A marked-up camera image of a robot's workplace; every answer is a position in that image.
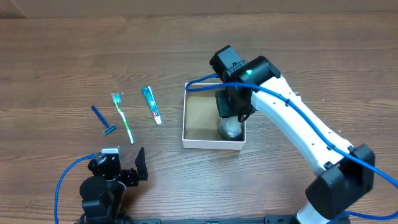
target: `gray round object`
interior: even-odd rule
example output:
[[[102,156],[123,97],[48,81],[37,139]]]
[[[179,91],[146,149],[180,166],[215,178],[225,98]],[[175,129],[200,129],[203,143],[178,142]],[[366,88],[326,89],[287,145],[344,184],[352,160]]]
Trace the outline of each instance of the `gray round object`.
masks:
[[[242,123],[238,117],[220,118],[218,121],[218,132],[220,136],[229,141],[242,139]]]

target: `white cap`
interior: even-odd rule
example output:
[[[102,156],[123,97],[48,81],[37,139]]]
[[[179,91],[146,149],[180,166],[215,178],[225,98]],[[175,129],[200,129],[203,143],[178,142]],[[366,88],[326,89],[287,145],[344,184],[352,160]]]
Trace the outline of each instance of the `white cap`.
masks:
[[[155,122],[156,122],[156,124],[162,124],[162,119],[160,118],[160,116],[156,116],[155,117]]]

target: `wood grain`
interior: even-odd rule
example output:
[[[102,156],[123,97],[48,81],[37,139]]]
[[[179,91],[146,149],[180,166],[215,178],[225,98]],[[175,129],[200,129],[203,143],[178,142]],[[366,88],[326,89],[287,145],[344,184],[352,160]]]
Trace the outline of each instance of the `wood grain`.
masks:
[[[0,20],[0,223],[53,223],[53,194],[75,159],[121,146],[133,165],[146,149],[149,180],[127,191],[136,218],[231,218],[294,213],[314,176],[292,143],[261,114],[248,120],[241,152],[183,149],[183,84],[211,73],[211,56],[231,44],[242,58],[279,67],[290,86],[377,166],[398,177],[398,14],[240,14]],[[154,91],[157,126],[141,88]],[[111,93],[136,135],[129,145]],[[104,127],[96,105],[118,129]],[[62,223],[83,213],[86,163],[60,191]],[[350,209],[387,215],[397,192],[376,177]],[[353,219],[355,223],[363,220]]]

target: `toothbrush head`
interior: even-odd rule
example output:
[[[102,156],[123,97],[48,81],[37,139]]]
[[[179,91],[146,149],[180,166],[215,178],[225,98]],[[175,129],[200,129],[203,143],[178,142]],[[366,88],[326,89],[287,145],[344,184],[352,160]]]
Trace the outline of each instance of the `toothbrush head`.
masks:
[[[112,93],[112,100],[113,100],[113,103],[122,102],[122,99],[120,98],[119,93]]]

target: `box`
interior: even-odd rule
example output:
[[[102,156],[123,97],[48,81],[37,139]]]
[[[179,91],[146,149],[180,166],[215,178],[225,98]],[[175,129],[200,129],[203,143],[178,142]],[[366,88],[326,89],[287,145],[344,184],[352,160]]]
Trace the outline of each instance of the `box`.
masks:
[[[195,83],[190,88],[208,85],[214,85],[214,83]],[[182,144],[184,148],[241,150],[246,143],[246,122],[243,123],[242,127],[242,141],[226,141],[218,134],[220,117],[216,104],[216,91],[184,91],[182,123]]]

